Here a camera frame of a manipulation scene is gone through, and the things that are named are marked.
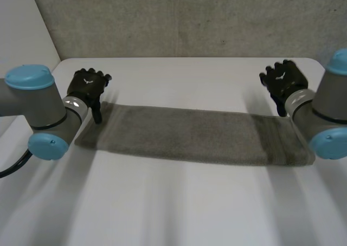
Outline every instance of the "white wall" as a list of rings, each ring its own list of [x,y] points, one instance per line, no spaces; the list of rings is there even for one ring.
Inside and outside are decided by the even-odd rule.
[[[0,77],[22,64],[44,64],[53,70],[59,62],[35,1],[0,0]],[[13,119],[0,119],[0,135]]]

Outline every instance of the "concrete wall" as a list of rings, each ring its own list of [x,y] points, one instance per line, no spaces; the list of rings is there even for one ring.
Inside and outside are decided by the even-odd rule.
[[[35,0],[60,58],[310,57],[347,46],[346,0]]]
[[[22,64],[53,70],[60,59],[34,0],[0,0],[0,77]],[[0,118],[0,135],[14,117]]]

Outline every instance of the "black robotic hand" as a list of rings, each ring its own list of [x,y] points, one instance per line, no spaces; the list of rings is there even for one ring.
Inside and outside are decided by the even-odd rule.
[[[307,89],[309,83],[293,61],[283,60],[283,63],[275,63],[274,68],[267,66],[267,74],[260,73],[261,83],[267,87],[271,98],[277,105],[278,115],[285,117],[285,103],[294,92]]]
[[[104,75],[102,71],[95,72],[93,68],[88,71],[84,68],[75,72],[74,77],[67,89],[67,96],[81,99],[92,109],[96,124],[102,122],[100,113],[100,96],[112,78],[109,74]]]

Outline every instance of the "black cable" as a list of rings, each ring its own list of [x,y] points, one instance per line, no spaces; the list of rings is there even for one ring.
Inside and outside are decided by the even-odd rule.
[[[9,174],[12,174],[13,172],[16,172],[18,169],[20,169],[22,166],[25,165],[26,162],[28,162],[29,158],[32,156],[33,154],[27,150],[23,156],[21,156],[21,158],[15,162],[12,166],[10,166],[8,169],[0,172],[0,178],[6,177]]]

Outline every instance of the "logo on robotic hand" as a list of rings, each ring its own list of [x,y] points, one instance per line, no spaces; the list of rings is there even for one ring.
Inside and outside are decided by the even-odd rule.
[[[83,79],[85,81],[86,84],[92,83],[94,81],[87,81],[86,79]]]
[[[276,80],[283,80],[285,75],[286,75],[286,72],[284,72],[284,73],[282,74],[282,76],[276,77],[275,79],[276,79]]]

